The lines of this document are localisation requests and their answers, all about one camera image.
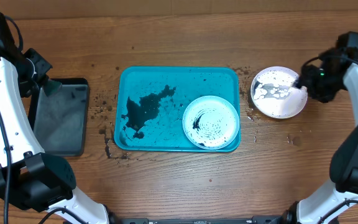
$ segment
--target black paint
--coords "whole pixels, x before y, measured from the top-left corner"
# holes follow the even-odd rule
[[[115,157],[115,159],[130,159],[130,158],[128,157],[128,154],[124,153],[120,157]]]
[[[144,123],[146,121],[155,119],[158,116],[158,113],[160,112],[158,108],[161,106],[161,99],[168,96],[173,96],[173,94],[175,94],[175,90],[175,87],[169,89],[169,86],[166,85],[159,94],[151,93],[145,97],[141,97],[139,105],[128,97],[128,114],[121,115],[121,118],[128,118],[126,126],[138,132],[141,128],[144,127]]]
[[[193,129],[197,129],[197,131],[200,130],[200,119],[204,114],[201,114],[198,118],[196,118],[193,122]]]
[[[144,137],[144,133],[142,131],[136,132],[133,138],[142,139]]]
[[[106,145],[104,147],[104,150],[106,151],[106,155],[108,159],[111,159],[110,147],[108,146],[108,143],[110,139],[113,141],[112,129],[110,129],[110,133],[111,133],[111,138],[107,137],[106,127],[104,127],[104,129],[99,130],[99,134],[104,135],[104,144]]]

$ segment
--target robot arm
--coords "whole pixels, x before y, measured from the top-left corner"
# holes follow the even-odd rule
[[[30,127],[21,96],[28,97],[41,86],[48,88],[46,72],[51,67],[34,49],[24,55],[17,49],[0,13],[0,112],[13,148],[12,184],[9,198],[5,198],[7,156],[0,130],[0,198],[22,210],[51,212],[59,208],[56,214],[73,224],[111,223],[107,208],[76,186],[74,173],[64,158],[44,153]]]
[[[356,128],[335,153],[330,167],[330,180],[327,180],[310,197],[300,201],[293,208],[293,215],[299,223],[329,223],[342,212],[354,205],[349,203],[341,208],[346,200],[358,201],[358,64],[341,62],[340,57],[358,61],[358,33],[350,32],[339,36],[337,46],[323,53],[319,58],[322,66],[304,66],[302,76],[295,86],[306,86],[312,98],[320,102],[331,101],[340,89],[348,90]],[[335,60],[326,60],[330,55]]]

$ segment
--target dark residue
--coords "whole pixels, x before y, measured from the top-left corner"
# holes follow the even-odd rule
[[[76,87],[75,90],[76,90],[76,91],[85,91],[85,90],[86,90],[86,87],[85,87],[85,86]]]
[[[170,89],[169,86],[166,85],[159,94],[151,93],[147,96],[141,97],[139,105],[128,97],[128,114],[122,114],[121,118],[128,118],[126,126],[138,132],[145,126],[144,123],[146,121],[155,119],[158,116],[158,113],[160,112],[158,108],[161,106],[161,99],[168,96],[173,96],[175,94],[175,90],[175,87]]]
[[[238,74],[238,75],[249,75],[249,70],[246,70],[247,67],[239,67],[239,68],[233,68],[233,70]]]
[[[142,139],[144,137],[144,133],[142,131],[136,132],[133,135],[133,138],[138,138],[138,139]]]
[[[111,138],[107,137],[107,132],[106,132],[106,127],[104,127],[104,129],[100,129],[99,130],[99,134],[103,134],[104,135],[104,144],[106,145],[104,147],[104,150],[106,151],[106,155],[108,159],[111,159],[111,153],[110,153],[110,147],[109,147],[109,141],[112,140],[113,141],[113,134],[112,134],[112,129],[110,129],[110,133],[111,133]]]
[[[200,130],[200,119],[204,114],[201,114],[198,118],[196,118],[193,122],[193,129],[197,129],[197,131]]]
[[[128,160],[130,159],[129,156],[128,156],[128,153],[123,153],[121,156],[119,157],[114,157],[115,160],[117,159],[125,159],[125,160]]]
[[[246,95],[245,91],[242,90],[242,88],[240,87],[240,95],[242,96],[242,98],[244,99],[244,96]]]

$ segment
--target teal tray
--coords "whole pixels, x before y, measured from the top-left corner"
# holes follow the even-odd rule
[[[219,96],[240,116],[239,81],[230,68],[129,67],[121,75],[114,140],[125,150],[231,152],[241,141],[217,150],[192,144],[182,128],[186,107],[201,96]]]

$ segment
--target white dish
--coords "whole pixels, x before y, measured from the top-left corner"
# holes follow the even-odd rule
[[[285,67],[270,67],[260,71],[251,84],[255,106],[272,118],[285,119],[297,115],[306,105],[308,92],[293,88],[298,74]]]
[[[202,96],[187,106],[182,125],[194,145],[215,150],[227,146],[236,138],[240,119],[227,100],[218,96]]]

